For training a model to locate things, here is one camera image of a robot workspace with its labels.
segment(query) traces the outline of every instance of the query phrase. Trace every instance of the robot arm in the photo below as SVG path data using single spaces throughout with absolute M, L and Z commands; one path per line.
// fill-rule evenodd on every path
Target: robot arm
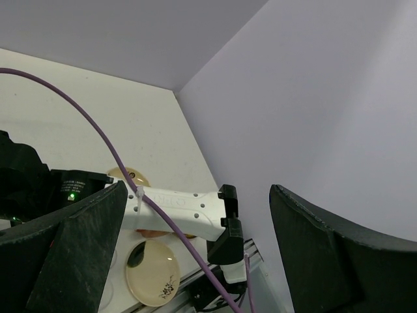
M 205 194 L 151 187 L 143 187 L 143 191 L 184 233 L 207 240 L 208 261 L 220 265 L 227 283 L 246 281 L 242 230 L 237 219 L 234 187 L 226 185 L 219 192 Z M 128 196 L 122 229 L 171 231 L 151 207 L 133 194 Z

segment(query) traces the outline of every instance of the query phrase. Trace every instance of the black wire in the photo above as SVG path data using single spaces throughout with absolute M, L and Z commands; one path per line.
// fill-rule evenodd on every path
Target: black wire
M 244 296 L 244 294 L 245 294 L 246 292 L 244 292 L 244 293 L 241 293 L 236 299 L 235 299 L 235 302 L 237 303 L 243 296 Z M 225 300 L 224 299 L 222 299 L 222 301 L 220 301 L 219 303 L 217 303 L 216 304 L 216 306 L 214 307 L 214 308 L 207 308 L 207 309 L 204 309 L 204 310 L 200 310 L 199 312 L 203 312 L 203 313 L 206 313 L 206 312 L 214 312 L 215 310 L 218 310 L 218 309 L 220 309 L 220 308 L 225 308 L 225 307 L 227 307 L 227 306 L 229 306 L 227 303 L 225 303 Z

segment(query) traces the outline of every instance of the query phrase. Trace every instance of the white table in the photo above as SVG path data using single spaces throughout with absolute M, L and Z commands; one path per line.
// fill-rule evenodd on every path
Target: white table
M 124 165 L 139 170 L 152 186 L 185 192 L 218 189 L 171 91 L 6 50 L 0 50 L 0 67 L 37 75 L 70 95 L 102 127 Z M 24 78 L 0 75 L 0 129 L 14 142 L 34 147 L 50 168 L 105 173 L 116 166 L 98 134 L 74 108 Z M 118 258 L 126 257 L 122 251 L 140 240 L 137 233 L 121 231 Z M 162 240 L 177 255 L 183 276 L 198 268 L 177 238 Z M 205 257 L 204 240 L 194 239 L 194 245 Z M 103 312 L 128 312 L 137 304 L 126 292 L 116 299 Z

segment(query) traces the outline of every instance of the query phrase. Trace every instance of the white wall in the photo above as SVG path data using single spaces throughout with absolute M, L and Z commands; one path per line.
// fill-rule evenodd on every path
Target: white wall
M 177 95 L 287 308 L 271 184 L 417 240 L 416 7 L 270 0 Z
M 0 48 L 179 90 L 266 2 L 0 1 Z

